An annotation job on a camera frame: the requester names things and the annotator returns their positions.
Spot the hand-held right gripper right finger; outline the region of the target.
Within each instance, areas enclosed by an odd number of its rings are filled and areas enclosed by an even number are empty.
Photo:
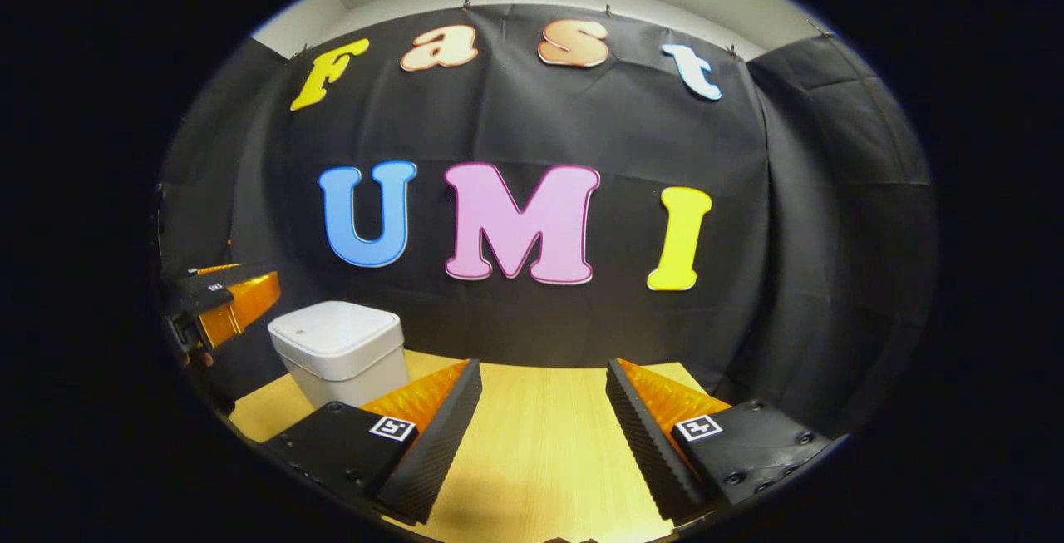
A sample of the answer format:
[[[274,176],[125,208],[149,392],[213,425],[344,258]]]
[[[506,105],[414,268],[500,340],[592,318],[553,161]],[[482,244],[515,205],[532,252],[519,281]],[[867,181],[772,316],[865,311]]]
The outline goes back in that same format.
[[[624,358],[609,360],[605,392],[658,513],[676,526],[751,504],[835,448],[766,400],[726,404]]]

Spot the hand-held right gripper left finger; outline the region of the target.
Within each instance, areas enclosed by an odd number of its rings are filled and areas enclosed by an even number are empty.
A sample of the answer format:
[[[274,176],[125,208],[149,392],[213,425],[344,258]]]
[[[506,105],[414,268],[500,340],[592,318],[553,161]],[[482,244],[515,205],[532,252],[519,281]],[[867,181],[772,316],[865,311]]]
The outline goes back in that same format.
[[[425,524],[481,392],[481,364],[467,358],[375,402],[323,404],[259,449],[338,504]]]

